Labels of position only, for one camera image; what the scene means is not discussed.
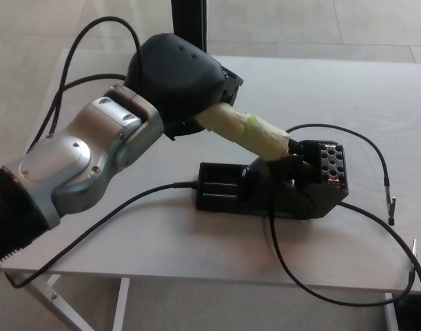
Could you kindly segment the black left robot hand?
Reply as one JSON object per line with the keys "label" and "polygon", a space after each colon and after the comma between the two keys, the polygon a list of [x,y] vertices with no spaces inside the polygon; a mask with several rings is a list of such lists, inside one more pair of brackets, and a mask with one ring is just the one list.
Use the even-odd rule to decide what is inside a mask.
{"label": "black left robot hand", "polygon": [[242,84],[237,74],[172,33],[154,35],[141,46],[124,82],[157,109],[172,141],[203,131],[194,116],[220,102],[232,106]]}

